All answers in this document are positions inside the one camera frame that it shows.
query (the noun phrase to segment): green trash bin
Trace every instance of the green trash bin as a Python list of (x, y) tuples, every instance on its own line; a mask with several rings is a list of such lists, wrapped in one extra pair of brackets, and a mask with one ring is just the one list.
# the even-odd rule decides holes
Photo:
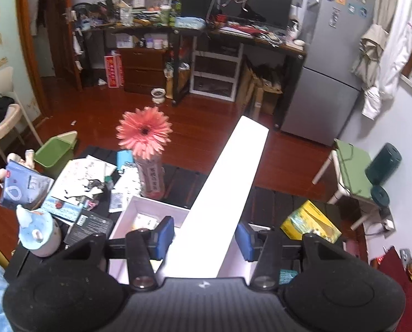
[(52, 137), (35, 153), (34, 160), (43, 167), (46, 176), (56, 180), (74, 158), (76, 142), (76, 131)]

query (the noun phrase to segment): yellow package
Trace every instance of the yellow package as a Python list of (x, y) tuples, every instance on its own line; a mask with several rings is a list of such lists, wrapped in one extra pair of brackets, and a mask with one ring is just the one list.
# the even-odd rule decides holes
[(295, 210), (281, 225), (281, 229), (290, 238), (301, 241), (305, 233), (315, 233), (325, 240), (335, 243), (341, 232), (311, 202)]

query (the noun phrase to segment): pink gerbera daisy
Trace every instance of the pink gerbera daisy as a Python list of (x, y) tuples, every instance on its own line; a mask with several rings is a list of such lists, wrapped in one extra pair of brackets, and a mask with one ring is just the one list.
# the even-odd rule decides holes
[(118, 143), (124, 149), (130, 149), (135, 157), (145, 160), (151, 155), (160, 154), (171, 140), (168, 138), (172, 132), (169, 117), (158, 111), (158, 107), (145, 107), (143, 111), (135, 113), (125, 112), (123, 120), (117, 126)]

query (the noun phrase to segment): blue gripper pad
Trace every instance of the blue gripper pad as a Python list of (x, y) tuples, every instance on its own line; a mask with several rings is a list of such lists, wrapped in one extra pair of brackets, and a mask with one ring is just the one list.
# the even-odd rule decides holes
[(240, 221), (235, 230), (235, 240), (245, 261), (254, 262), (260, 257), (257, 233), (248, 223)]
[(151, 231), (151, 238), (148, 243), (148, 252), (151, 259), (161, 261), (165, 258), (166, 252), (175, 236), (174, 227), (174, 218), (166, 216)]

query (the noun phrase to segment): dark green container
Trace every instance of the dark green container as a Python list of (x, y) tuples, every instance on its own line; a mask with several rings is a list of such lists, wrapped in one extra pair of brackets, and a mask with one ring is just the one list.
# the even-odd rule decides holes
[(381, 186), (398, 168), (402, 157), (390, 143), (386, 143), (371, 164), (366, 168), (366, 176), (371, 184)]

